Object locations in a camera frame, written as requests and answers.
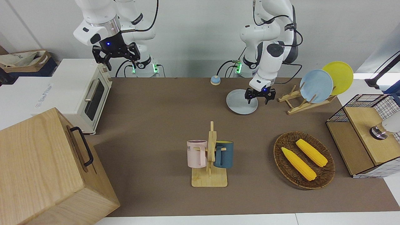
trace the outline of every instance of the bag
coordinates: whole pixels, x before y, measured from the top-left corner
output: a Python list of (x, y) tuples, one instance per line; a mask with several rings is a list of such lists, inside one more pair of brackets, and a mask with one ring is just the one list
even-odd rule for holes
[(27, 66), (37, 54), (38, 51), (0, 55), (0, 64), (3, 64), (5, 68)]

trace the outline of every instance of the mug rack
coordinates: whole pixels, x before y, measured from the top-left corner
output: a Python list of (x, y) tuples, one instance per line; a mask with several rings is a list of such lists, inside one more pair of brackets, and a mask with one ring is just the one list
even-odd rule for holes
[(218, 168), (213, 165), (215, 162), (215, 145), (217, 142), (217, 132), (214, 131), (214, 121), (210, 123), (207, 142), (207, 166), (203, 168), (192, 168), (193, 187), (226, 187), (228, 177), (225, 168)]

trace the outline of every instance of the green led light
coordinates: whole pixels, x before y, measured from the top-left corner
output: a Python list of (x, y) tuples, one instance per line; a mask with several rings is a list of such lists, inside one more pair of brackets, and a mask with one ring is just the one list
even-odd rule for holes
[(242, 71), (242, 64), (238, 62), (238, 65), (236, 66), (236, 73), (240, 74), (241, 71)]
[(158, 67), (155, 64), (153, 64), (153, 70), (154, 70), (154, 73), (158, 73)]

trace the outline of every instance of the brown table surface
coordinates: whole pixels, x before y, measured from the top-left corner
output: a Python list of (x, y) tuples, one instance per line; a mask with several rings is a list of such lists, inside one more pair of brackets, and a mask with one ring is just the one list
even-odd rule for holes
[[(325, 125), (340, 107), (332, 103), (294, 115), (272, 100), (250, 115), (226, 105), (227, 94), (248, 79), (116, 78), (97, 135), (87, 139), (120, 200), (111, 217), (260, 213), (399, 211), (383, 179), (351, 178)], [(300, 79), (274, 85), (276, 98)], [(301, 100), (291, 100), (293, 105)], [(214, 121), (218, 140), (234, 141), (234, 166), (225, 188), (194, 188), (186, 141), (207, 140)], [(324, 143), (336, 164), (333, 181), (318, 190), (297, 189), (274, 163), (273, 145), (284, 132), (306, 132)]]

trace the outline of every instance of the black stand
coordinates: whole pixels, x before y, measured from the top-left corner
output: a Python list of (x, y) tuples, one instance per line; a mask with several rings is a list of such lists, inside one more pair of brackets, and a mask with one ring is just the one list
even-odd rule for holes
[(396, 56), (382, 71), (378, 73), (378, 75), (372, 79), (365, 79), (365, 82), (368, 86), (373, 87), (375, 89), (379, 89), (379, 85), (376, 82), (387, 73), (392, 67), (394, 67), (400, 61), (400, 55)]

